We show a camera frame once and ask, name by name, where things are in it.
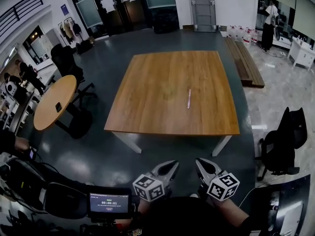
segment tabletop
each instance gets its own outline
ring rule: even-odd
[[[135,55],[105,130],[190,136],[239,134],[233,97],[218,52]]]
[[[73,75],[66,75],[57,80],[42,96],[34,115],[34,127],[44,130],[55,123],[65,112],[72,100],[77,86]],[[61,110],[57,112],[56,104],[60,102]]]

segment white cabinet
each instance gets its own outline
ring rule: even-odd
[[[301,45],[300,40],[294,37],[287,58],[289,59],[290,56],[294,59],[293,67],[295,67],[296,64],[301,64],[306,66],[309,70],[315,59],[315,51],[311,50],[310,45],[305,42],[302,42]]]

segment white cable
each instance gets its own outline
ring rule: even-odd
[[[264,184],[262,184],[262,185],[260,185],[260,186],[258,186],[258,187],[255,187],[255,188],[251,189],[251,190],[247,193],[247,195],[245,196],[245,198],[243,199],[243,201],[241,202],[241,204],[240,204],[238,207],[239,207],[239,208],[241,207],[241,205],[242,205],[242,203],[244,202],[244,200],[247,198],[247,196],[248,196],[253,190],[255,190],[255,189],[257,189],[257,188],[261,188],[261,187],[263,187],[264,185],[267,185],[267,184],[270,184],[270,183],[279,181],[279,180],[284,179],[284,178],[285,178],[285,176],[282,177],[282,178],[280,178],[280,179],[273,180],[273,181],[268,182],[268,183],[264,183]]]

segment office chair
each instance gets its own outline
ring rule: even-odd
[[[306,122],[303,109],[290,112],[286,108],[277,130],[267,134],[265,139],[260,139],[261,160],[265,165],[264,172],[258,181],[262,181],[267,170],[273,175],[295,175],[300,168],[294,167],[295,148],[300,148],[307,140]]]
[[[70,46],[62,47],[61,44],[56,45],[50,52],[51,59],[57,66],[61,76],[73,75],[77,80],[77,92],[78,95],[74,98],[72,103],[79,100],[79,107],[82,108],[82,100],[84,96],[93,96],[97,98],[97,95],[93,92],[87,92],[89,88],[94,88],[94,84],[90,83],[83,90],[78,89],[79,85],[85,81],[83,77],[82,68],[78,67],[74,61],[72,49]]]

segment black metal railing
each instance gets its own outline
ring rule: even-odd
[[[0,16],[0,37],[21,18],[43,5],[42,0],[21,0]]]

